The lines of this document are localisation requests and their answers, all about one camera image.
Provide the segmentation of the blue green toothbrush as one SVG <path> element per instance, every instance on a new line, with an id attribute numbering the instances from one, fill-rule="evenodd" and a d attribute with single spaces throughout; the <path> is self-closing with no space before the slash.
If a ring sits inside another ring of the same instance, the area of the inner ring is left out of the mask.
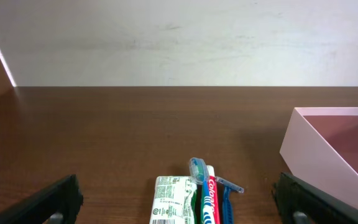
<path id="1" fill-rule="evenodd" d="M 209 172 L 203 159 L 192 157 L 189 161 L 191 178 L 202 188 L 201 221 L 204 224 L 215 224 L 212 198 L 209 194 Z"/>

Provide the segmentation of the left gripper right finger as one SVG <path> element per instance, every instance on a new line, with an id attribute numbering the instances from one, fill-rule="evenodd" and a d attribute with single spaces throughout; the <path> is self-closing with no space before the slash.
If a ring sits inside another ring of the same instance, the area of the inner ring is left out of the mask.
<path id="1" fill-rule="evenodd" d="M 286 172 L 273 184 L 282 223 L 358 224 L 358 209 Z"/>

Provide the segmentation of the white green soap packet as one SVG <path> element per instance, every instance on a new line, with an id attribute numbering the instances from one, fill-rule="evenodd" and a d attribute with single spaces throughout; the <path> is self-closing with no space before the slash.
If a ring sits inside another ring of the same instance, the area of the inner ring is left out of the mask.
<path id="1" fill-rule="evenodd" d="M 158 176 L 150 224 L 197 224 L 197 184 L 190 176 Z"/>

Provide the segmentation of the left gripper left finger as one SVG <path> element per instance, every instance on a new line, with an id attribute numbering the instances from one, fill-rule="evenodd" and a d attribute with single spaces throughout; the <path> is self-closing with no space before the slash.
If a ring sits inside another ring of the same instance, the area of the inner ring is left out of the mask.
<path id="1" fill-rule="evenodd" d="M 1 211 L 0 223 L 44 223 L 56 214 L 59 223 L 75 223 L 83 202 L 77 176 L 71 174 Z"/>

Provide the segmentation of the red white Colgate toothpaste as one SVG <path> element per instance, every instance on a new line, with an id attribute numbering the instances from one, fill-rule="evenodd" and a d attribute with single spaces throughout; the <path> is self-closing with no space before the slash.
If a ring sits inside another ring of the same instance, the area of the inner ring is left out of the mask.
<path id="1" fill-rule="evenodd" d="M 208 190 L 209 190 L 209 196 L 211 197 L 211 207 L 213 209 L 214 221 L 215 224 L 220 224 L 221 222 L 219 216 L 218 190 L 217 190 L 216 176 L 214 173 L 214 167 L 211 165 L 207 165 L 206 167 L 209 173 Z"/>

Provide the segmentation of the blue disposable razor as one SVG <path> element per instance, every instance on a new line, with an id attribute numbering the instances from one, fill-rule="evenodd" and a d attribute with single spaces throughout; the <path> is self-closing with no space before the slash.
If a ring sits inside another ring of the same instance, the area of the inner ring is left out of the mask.
<path id="1" fill-rule="evenodd" d="M 244 193 L 244 188 L 234 184 L 222 177 L 216 177 L 216 182 L 224 186 L 223 201 L 222 201 L 222 215 L 224 224 L 234 224 L 234 213 L 232 203 L 230 201 L 231 192 Z"/>

